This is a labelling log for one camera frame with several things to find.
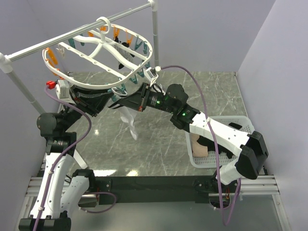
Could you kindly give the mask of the white sock black cuff stripes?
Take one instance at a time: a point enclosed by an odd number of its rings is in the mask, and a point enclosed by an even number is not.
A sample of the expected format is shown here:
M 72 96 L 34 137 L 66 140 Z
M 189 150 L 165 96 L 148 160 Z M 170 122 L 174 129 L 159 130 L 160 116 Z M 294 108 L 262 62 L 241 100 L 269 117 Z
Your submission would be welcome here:
M 133 123 L 136 113 L 127 107 L 119 108 L 120 111 L 120 118 L 124 123 Z

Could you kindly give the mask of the teal clothespin being pinched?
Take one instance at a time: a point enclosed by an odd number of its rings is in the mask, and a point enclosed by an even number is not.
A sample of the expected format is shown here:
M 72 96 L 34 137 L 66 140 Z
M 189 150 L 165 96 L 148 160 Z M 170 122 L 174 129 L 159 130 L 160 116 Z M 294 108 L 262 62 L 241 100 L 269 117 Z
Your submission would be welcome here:
M 122 95 L 122 96 L 128 95 L 128 92 L 124 84 L 121 84 L 119 87 L 112 87 L 111 90 L 113 91 L 114 94 L 117 95 Z

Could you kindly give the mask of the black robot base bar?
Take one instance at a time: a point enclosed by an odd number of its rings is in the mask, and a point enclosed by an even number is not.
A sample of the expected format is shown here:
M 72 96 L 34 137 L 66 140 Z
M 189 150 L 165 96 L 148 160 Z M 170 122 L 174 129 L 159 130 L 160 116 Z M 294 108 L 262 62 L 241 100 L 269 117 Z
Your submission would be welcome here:
M 209 203 L 218 193 L 212 176 L 96 177 L 86 193 L 99 193 L 99 205 L 116 203 Z

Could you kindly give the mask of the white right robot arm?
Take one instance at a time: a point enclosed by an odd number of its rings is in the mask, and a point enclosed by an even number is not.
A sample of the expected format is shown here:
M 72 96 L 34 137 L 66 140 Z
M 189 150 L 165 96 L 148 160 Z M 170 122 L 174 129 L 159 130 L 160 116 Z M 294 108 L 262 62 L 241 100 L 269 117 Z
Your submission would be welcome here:
M 142 112 L 146 107 L 171 113 L 170 121 L 178 129 L 201 136 L 214 151 L 222 148 L 236 158 L 220 167 L 211 180 L 213 190 L 222 192 L 228 184 L 241 177 L 255 180 L 268 158 L 263 135 L 258 131 L 247 133 L 224 125 L 187 104 L 188 95 L 181 84 L 171 84 L 165 93 L 150 90 L 148 84 L 133 94 L 122 97 L 110 108 L 127 107 Z

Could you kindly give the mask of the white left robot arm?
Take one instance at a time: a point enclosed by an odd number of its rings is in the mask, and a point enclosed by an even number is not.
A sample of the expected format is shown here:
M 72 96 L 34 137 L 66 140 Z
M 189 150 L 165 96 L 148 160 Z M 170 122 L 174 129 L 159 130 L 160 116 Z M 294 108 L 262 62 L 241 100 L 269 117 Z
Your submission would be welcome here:
M 114 94 L 110 90 L 89 90 L 73 86 L 69 91 L 72 102 L 58 98 L 64 105 L 58 113 L 42 113 L 37 119 L 40 135 L 46 140 L 46 164 L 37 196 L 29 217 L 20 220 L 20 231 L 69 231 L 71 216 L 81 196 L 97 190 L 93 170 L 76 170 L 66 191 L 65 178 L 74 161 L 76 145 L 86 136 L 77 138 L 67 130 L 82 116 L 88 121 L 86 134 L 91 130 L 91 116 L 103 110 Z

